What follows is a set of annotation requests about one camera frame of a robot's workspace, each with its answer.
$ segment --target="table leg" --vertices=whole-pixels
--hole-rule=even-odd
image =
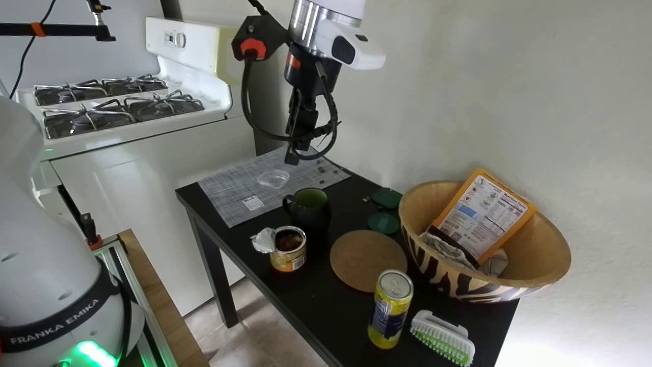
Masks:
[[[188,213],[189,215],[189,225],[192,225],[192,233],[196,235],[196,240],[200,245],[200,252],[204,257],[204,265],[211,272],[211,284],[218,296],[218,304],[221,304],[221,314],[222,314],[222,320],[227,324],[227,328],[239,324],[239,314],[237,314],[237,307],[234,307],[234,301],[232,301],[232,293],[230,293],[230,288],[228,288],[228,276],[227,276],[227,270],[224,270],[224,262],[222,262],[222,251],[221,247],[202,230],[202,225],[198,224],[196,215],[193,213]]]

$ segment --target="round cork mat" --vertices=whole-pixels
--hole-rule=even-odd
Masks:
[[[376,291],[376,280],[385,268],[407,268],[399,243],[374,230],[342,235],[331,249],[332,270],[360,291]]]

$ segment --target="spray can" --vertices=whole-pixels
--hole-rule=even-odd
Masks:
[[[380,275],[376,286],[376,312],[367,328],[369,341],[376,346],[393,348],[399,343],[413,296],[414,286],[406,272],[388,268]]]

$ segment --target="wicker basket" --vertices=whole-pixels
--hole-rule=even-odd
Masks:
[[[505,243],[510,262],[501,276],[448,261],[429,247],[420,235],[459,188],[455,182],[429,182],[409,189],[399,203],[409,254],[435,288],[467,301],[510,301],[558,280],[568,270],[568,245],[543,213]]]

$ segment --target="scrub brush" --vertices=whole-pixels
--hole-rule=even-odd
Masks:
[[[455,364],[470,367],[473,363],[475,345],[465,326],[455,326],[437,318],[430,309],[420,309],[413,318],[409,331]]]

